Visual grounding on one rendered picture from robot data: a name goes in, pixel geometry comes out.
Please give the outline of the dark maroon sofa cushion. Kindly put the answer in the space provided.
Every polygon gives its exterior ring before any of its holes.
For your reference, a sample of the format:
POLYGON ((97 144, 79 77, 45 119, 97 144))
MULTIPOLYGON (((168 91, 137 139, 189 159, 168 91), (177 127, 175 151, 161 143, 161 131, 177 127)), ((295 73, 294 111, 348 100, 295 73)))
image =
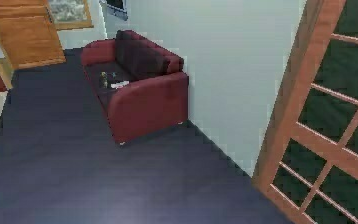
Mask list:
POLYGON ((168 68, 165 56, 121 30, 116 35, 115 58, 135 80, 164 75, 168 68))

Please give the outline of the wooden framed picture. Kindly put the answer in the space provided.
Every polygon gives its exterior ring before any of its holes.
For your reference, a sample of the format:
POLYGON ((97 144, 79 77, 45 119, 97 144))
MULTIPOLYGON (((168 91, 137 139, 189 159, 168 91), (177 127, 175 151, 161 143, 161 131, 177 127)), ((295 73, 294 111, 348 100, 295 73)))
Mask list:
POLYGON ((58 31, 93 27, 87 0, 47 0, 47 3, 58 31))

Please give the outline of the red sofa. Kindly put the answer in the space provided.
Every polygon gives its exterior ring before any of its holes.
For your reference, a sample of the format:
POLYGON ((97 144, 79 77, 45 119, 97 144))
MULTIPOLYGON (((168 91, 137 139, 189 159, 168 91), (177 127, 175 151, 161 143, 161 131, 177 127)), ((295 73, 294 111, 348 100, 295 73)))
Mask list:
POLYGON ((81 64, 87 81, 96 95, 116 143, 125 144, 138 137, 185 122, 188 119, 189 77, 183 72, 184 59, 146 37, 132 31, 168 59, 166 73, 135 80, 115 58, 116 37, 96 40, 81 52, 81 64), (108 88, 102 88, 101 72, 107 73, 108 88), (120 89, 110 84, 129 81, 120 89))

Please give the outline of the wooden glazed room door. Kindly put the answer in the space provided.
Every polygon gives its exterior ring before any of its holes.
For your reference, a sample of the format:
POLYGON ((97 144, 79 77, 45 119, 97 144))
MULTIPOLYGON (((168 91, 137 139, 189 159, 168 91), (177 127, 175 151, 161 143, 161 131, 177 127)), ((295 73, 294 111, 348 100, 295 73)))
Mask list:
POLYGON ((358 0, 307 0, 253 184, 294 224, 358 224, 358 0))

